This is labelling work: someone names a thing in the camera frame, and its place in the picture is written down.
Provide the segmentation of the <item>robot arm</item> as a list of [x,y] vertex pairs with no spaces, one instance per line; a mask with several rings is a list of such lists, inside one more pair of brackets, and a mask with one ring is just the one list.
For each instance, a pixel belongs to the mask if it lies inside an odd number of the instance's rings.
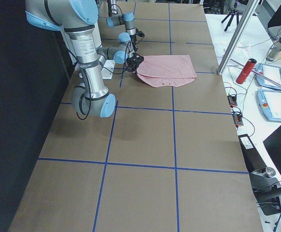
[[27,0],[27,21],[36,27],[59,31],[70,37],[73,55],[80,66],[81,82],[74,88],[71,104],[78,116],[110,117],[115,109],[115,96],[104,85],[102,69],[107,60],[125,64],[134,73],[143,57],[137,54],[137,30],[132,12],[119,13],[119,5],[108,1],[106,18],[110,28],[123,25],[126,31],[118,36],[118,46],[101,47],[98,24],[98,3],[95,0]]
[[123,13],[115,0],[107,0],[107,5],[108,17],[106,18],[106,22],[108,27],[112,28],[124,25],[126,33],[131,38],[133,49],[137,52],[137,36],[142,37],[143,33],[136,28],[134,14],[132,12]]

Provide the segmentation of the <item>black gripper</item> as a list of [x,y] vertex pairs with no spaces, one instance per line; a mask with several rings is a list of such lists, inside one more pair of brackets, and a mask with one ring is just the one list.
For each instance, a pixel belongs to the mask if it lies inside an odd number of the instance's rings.
[[137,59],[127,59],[126,60],[126,71],[130,73],[135,73],[139,67],[141,61]]
[[137,47],[136,36],[130,36],[130,38],[131,38],[131,47],[130,47],[129,57],[132,58],[138,55],[137,53],[138,47]]

